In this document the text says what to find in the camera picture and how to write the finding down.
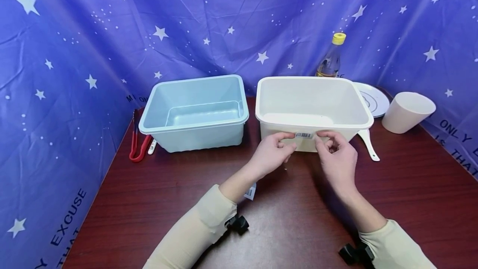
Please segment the white plastic container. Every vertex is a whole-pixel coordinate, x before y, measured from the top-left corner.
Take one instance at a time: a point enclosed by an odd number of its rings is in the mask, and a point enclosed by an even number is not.
[[[298,151],[317,152],[316,131],[337,131],[349,141],[368,129],[373,117],[350,80],[325,77],[266,77],[259,81],[256,118],[261,137],[292,132]]]
[[[169,81],[153,87],[139,130],[172,153],[238,145],[248,118],[238,75]]]

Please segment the hand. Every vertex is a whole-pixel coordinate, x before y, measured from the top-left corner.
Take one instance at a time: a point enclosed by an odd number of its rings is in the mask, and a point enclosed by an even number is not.
[[[261,141],[256,152],[246,165],[257,174],[257,180],[273,172],[281,164],[288,162],[297,145],[295,143],[286,145],[280,141],[283,139],[293,139],[294,137],[294,133],[281,132],[269,135]]]
[[[315,148],[330,186],[338,196],[356,191],[355,165],[357,152],[342,134],[332,131],[317,132]],[[320,137],[329,137],[323,142]]]

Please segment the red tongs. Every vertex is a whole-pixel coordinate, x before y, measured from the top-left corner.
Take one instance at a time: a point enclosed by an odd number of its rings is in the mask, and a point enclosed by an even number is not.
[[[138,147],[138,134],[139,134],[138,125],[139,125],[139,112],[138,112],[138,109],[135,109],[133,113],[133,139],[131,142],[131,152],[129,153],[129,159],[133,162],[140,162],[144,158],[144,155],[146,151],[149,149],[150,142],[152,139],[151,135],[146,135],[146,138],[141,144],[139,155],[135,157],[136,149]]]

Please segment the yellow bottle cap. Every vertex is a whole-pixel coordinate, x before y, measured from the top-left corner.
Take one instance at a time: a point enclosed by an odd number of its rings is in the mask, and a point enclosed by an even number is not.
[[[346,34],[342,32],[334,33],[332,38],[333,45],[342,45],[345,41]]]

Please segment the beige sleeve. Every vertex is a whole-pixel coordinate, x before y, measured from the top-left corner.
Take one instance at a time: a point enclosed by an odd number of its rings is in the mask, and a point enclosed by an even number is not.
[[[378,231],[360,232],[359,236],[371,248],[376,269],[437,269],[394,220],[388,220]]]
[[[201,254],[226,232],[237,205],[214,185],[174,224],[153,251],[143,269],[189,269]]]

